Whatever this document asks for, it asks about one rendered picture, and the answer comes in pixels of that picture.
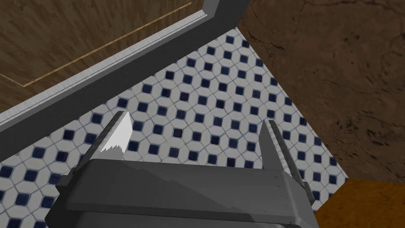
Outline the brown wooden door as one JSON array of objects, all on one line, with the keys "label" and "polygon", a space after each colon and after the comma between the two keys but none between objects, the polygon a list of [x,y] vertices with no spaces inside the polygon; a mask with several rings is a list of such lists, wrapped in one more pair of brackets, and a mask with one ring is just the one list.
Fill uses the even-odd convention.
[{"label": "brown wooden door", "polygon": [[0,0],[0,113],[195,14],[204,0]]}]

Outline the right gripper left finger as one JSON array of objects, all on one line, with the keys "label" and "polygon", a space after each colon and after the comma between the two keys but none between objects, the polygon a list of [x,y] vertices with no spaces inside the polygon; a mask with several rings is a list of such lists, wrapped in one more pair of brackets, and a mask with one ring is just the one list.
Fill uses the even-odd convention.
[{"label": "right gripper left finger", "polygon": [[131,135],[129,113],[118,111],[84,154],[75,170],[82,168],[91,159],[122,160]]}]

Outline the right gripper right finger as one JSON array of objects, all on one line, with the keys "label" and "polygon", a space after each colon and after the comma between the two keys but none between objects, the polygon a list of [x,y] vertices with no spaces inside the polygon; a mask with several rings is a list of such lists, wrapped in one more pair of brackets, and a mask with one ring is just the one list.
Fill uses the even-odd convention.
[{"label": "right gripper right finger", "polygon": [[263,168],[285,171],[304,188],[309,202],[313,204],[315,199],[310,186],[308,182],[302,180],[282,133],[273,119],[263,120],[262,128],[259,133],[259,145]]}]

